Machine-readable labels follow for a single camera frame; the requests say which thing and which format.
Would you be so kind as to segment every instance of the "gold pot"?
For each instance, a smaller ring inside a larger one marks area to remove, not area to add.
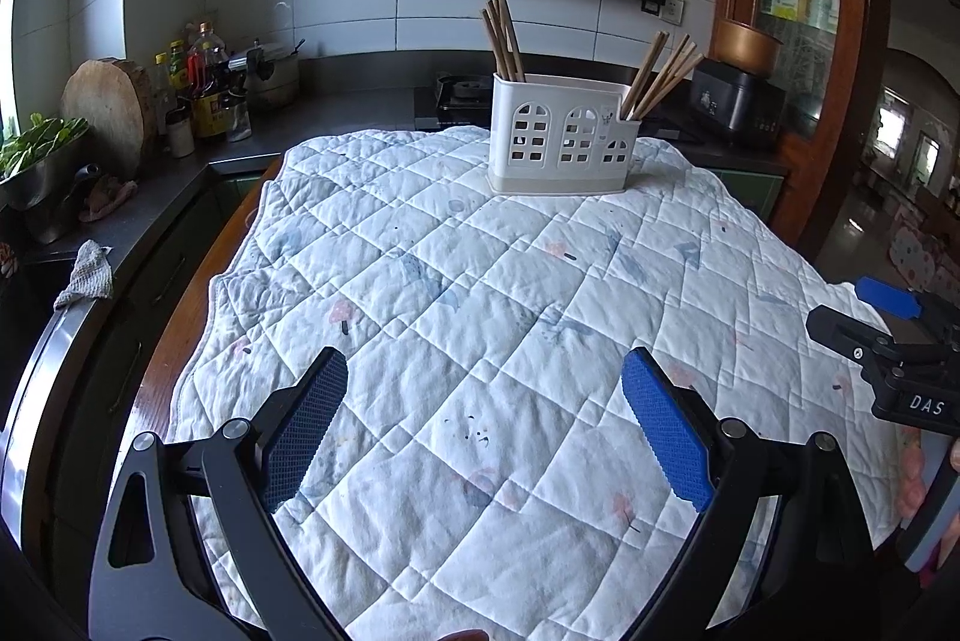
[[[776,37],[760,29],[721,19],[713,39],[713,55],[744,73],[768,79],[774,73],[781,45]]]

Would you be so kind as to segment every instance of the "textured blue pad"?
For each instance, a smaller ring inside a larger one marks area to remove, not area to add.
[[[264,450],[266,486],[260,494],[267,511],[274,513],[296,495],[320,442],[347,394],[347,361],[333,352],[308,382],[296,411]]]
[[[917,318],[920,315],[920,303],[912,293],[891,287],[875,278],[861,278],[856,282],[853,291],[863,302],[895,317]]]
[[[698,512],[707,510],[713,497],[707,447],[640,353],[627,355],[621,376],[623,395],[675,496],[692,502]]]

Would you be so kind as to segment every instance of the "wooden chopstick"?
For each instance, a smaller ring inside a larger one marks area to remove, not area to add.
[[[688,48],[689,42],[690,42],[690,36],[688,34],[685,34],[683,36],[683,40],[680,40],[680,45],[678,45],[678,47],[674,49],[674,52],[671,53],[670,58],[666,60],[664,69],[662,69],[661,72],[659,72],[659,74],[656,75],[656,79],[651,84],[650,88],[647,89],[646,94],[644,94],[643,97],[640,98],[639,101],[637,101],[637,105],[634,107],[634,110],[629,116],[629,121],[635,122],[637,119],[642,118],[640,116],[640,113],[637,113],[637,111],[639,111],[640,108],[646,106],[647,101],[650,98],[654,98],[656,94],[659,93],[659,90],[664,88],[664,85],[666,85],[666,83],[669,82],[671,77],[673,77],[673,71],[677,68],[677,65],[680,64],[680,58],[686,58],[686,56],[683,55],[683,50]],[[691,46],[691,48],[693,49],[696,47],[697,47],[696,43],[693,43]]]
[[[497,9],[496,0],[487,0],[487,12],[493,23],[496,42],[500,44],[500,52],[503,53],[503,64],[507,68],[507,80],[515,80],[517,79],[517,71],[514,69],[514,57],[507,48],[507,36],[503,34],[503,22],[500,19],[500,11]]]
[[[630,84],[630,91],[627,92],[627,96],[623,98],[623,103],[621,103],[620,106],[621,119],[626,120],[637,104],[637,100],[640,98],[640,92],[646,87],[647,79],[649,79],[651,72],[653,72],[656,60],[659,59],[659,55],[661,55],[661,52],[664,50],[664,44],[669,36],[670,35],[662,29],[656,33],[654,42],[650,44],[650,48],[647,49],[647,55],[643,58],[643,64],[641,64],[640,69],[637,70],[634,82]]]
[[[496,30],[493,29],[493,20],[487,12],[486,7],[480,10],[483,23],[487,27],[487,37],[490,39],[490,45],[493,49],[493,58],[496,60],[496,74],[503,80],[510,80],[507,71],[507,63],[504,59],[503,50],[500,48],[500,38],[496,36]]]
[[[638,116],[642,119],[646,116],[651,110],[653,110],[659,103],[664,101],[664,98],[670,94],[676,88],[677,84],[680,83],[685,77],[690,73],[693,68],[695,68],[703,60],[704,55],[702,53],[697,53],[697,55],[692,55],[688,58],[682,66],[673,74],[673,77],[669,82],[664,85],[664,87],[659,90],[659,93],[655,97],[650,98],[649,103],[640,108],[640,115]]]
[[[514,52],[514,73],[519,82],[526,83],[527,74],[523,71],[523,60],[520,58],[520,44],[517,43],[517,31],[514,29],[514,17],[510,15],[510,5],[507,0],[497,0],[500,12],[500,24],[507,34],[510,48]]]

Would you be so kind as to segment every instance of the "electrical outlet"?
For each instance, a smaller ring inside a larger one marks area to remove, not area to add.
[[[683,0],[666,0],[661,7],[661,19],[667,24],[680,26],[683,21]]]

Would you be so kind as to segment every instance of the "bowl of vegetables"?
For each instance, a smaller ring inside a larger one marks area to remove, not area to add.
[[[30,117],[31,127],[0,149],[0,198],[17,211],[26,211],[73,180],[83,153],[80,139],[88,131],[85,119]]]

